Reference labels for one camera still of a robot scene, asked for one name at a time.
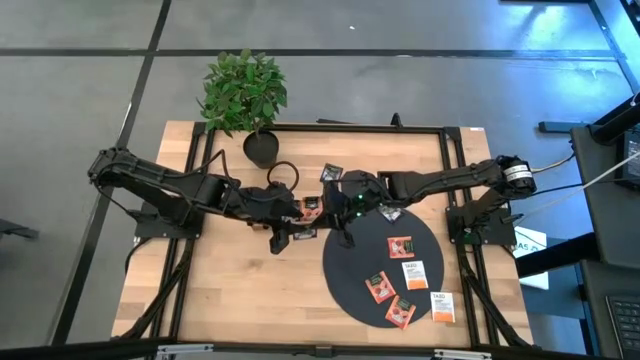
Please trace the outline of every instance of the black clamp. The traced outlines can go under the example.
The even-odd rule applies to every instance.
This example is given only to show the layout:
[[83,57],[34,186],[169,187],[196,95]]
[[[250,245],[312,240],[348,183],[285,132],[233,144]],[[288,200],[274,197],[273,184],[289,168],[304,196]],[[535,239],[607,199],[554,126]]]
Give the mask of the black clamp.
[[402,125],[402,121],[400,121],[400,115],[398,113],[393,113],[393,116],[391,117],[391,126],[395,126],[396,129],[404,127]]

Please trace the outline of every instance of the plant stem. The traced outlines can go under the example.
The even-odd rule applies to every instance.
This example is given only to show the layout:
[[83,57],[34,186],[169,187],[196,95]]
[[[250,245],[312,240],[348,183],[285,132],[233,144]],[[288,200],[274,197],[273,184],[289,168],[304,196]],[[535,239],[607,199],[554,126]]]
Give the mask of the plant stem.
[[258,131],[260,130],[258,128],[258,122],[256,121],[256,119],[253,119],[253,131],[256,133],[256,138],[258,139],[258,141],[260,141],[260,132]]

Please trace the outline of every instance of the concrete floor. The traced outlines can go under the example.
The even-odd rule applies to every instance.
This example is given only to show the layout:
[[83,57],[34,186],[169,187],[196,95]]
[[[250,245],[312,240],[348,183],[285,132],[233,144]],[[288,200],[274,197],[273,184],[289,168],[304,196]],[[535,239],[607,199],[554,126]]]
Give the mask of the concrete floor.
[[[146,48],[161,0],[5,0],[0,47]],[[640,78],[640,45],[615,1],[598,1]],[[470,0],[174,0],[161,48],[607,49],[586,5]],[[166,120],[199,120],[209,58],[156,58],[129,143],[153,159]],[[614,62],[279,57],[290,107],[281,119],[485,127],[493,155],[540,167],[570,154],[539,121],[591,122],[631,95]],[[0,242],[0,348],[48,341],[95,191],[86,170],[115,142],[142,59],[0,57],[0,217],[41,231]],[[575,183],[575,162],[537,177]],[[116,191],[136,207],[137,199]],[[526,212],[558,194],[515,202]],[[523,226],[568,238],[591,229],[582,195]],[[110,208],[70,341],[109,337],[134,223]],[[536,343],[584,352],[577,321],[530,314]]]

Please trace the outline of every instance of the white cable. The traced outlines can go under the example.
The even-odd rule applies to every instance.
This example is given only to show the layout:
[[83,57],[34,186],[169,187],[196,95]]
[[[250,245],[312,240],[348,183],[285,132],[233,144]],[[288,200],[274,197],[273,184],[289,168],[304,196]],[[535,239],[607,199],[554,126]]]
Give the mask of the white cable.
[[635,154],[633,154],[632,156],[630,156],[630,157],[628,157],[628,158],[626,158],[626,159],[622,160],[621,162],[617,163],[617,164],[616,164],[616,165],[614,165],[612,168],[610,168],[609,170],[607,170],[607,171],[603,172],[603,173],[602,173],[602,174],[600,174],[600,176],[598,176],[597,178],[595,178],[595,179],[593,179],[593,180],[589,181],[588,183],[586,183],[585,185],[583,185],[583,186],[582,186],[581,188],[579,188],[578,190],[573,191],[573,192],[571,192],[571,193],[569,193],[569,194],[567,194],[567,195],[565,195],[565,196],[563,196],[563,197],[561,197],[561,198],[559,198],[559,199],[556,199],[556,200],[553,200],[553,201],[551,201],[551,202],[549,202],[549,203],[546,203],[546,204],[544,204],[544,205],[542,205],[542,206],[540,206],[540,207],[538,207],[538,208],[536,208],[536,209],[533,209],[532,211],[529,211],[528,213],[526,213],[526,214],[525,214],[525,215],[520,219],[520,221],[516,224],[516,226],[520,225],[520,224],[521,224],[521,223],[522,223],[526,218],[528,218],[528,217],[529,217],[529,216],[531,216],[532,214],[535,214],[535,213],[540,212],[540,211],[542,211],[542,210],[544,210],[544,209],[546,209],[546,208],[548,208],[548,207],[551,207],[551,206],[553,206],[553,205],[555,205],[555,204],[557,204],[557,203],[559,203],[559,202],[562,202],[562,201],[564,201],[564,200],[566,200],[566,199],[568,199],[568,198],[572,197],[573,195],[575,195],[575,194],[577,194],[577,193],[579,193],[579,192],[583,191],[584,189],[588,188],[589,186],[591,186],[591,185],[593,185],[593,184],[597,183],[598,181],[600,181],[600,179],[602,179],[603,177],[605,177],[605,176],[609,175],[609,174],[610,174],[611,172],[613,172],[615,169],[617,169],[617,168],[619,168],[620,166],[622,166],[622,165],[624,165],[624,164],[628,163],[629,161],[631,161],[631,160],[633,160],[633,159],[637,158],[638,156],[640,156],[640,151],[639,151],[639,152],[637,152],[637,153],[635,153]]
[[543,171],[546,171],[546,170],[549,170],[549,169],[553,169],[554,167],[558,167],[558,166],[566,163],[567,161],[571,160],[574,156],[575,156],[575,154],[571,154],[571,155],[569,155],[568,158],[565,158],[564,160],[560,160],[558,162],[555,162],[555,163],[553,163],[553,164],[551,164],[549,166],[545,166],[543,168],[539,168],[539,169],[532,168],[531,172],[536,174],[536,173],[543,172]]

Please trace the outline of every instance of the black round mat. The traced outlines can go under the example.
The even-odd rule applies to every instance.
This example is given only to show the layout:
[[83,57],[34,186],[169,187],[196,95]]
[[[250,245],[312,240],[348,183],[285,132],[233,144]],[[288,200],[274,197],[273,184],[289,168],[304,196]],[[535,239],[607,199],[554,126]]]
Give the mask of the black round mat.
[[[385,315],[393,298],[376,304],[365,280],[384,271],[396,294],[416,305],[411,318],[414,322],[431,310],[431,291],[440,291],[444,278],[444,259],[435,236],[418,217],[403,210],[394,224],[390,224],[378,210],[356,219],[347,229],[356,246],[345,249],[339,245],[340,232],[332,230],[324,246],[323,267],[327,286],[333,299],[353,318],[376,327],[392,328]],[[411,236],[415,256],[408,259],[389,258],[387,238]],[[429,288],[407,290],[402,263],[422,260]]]

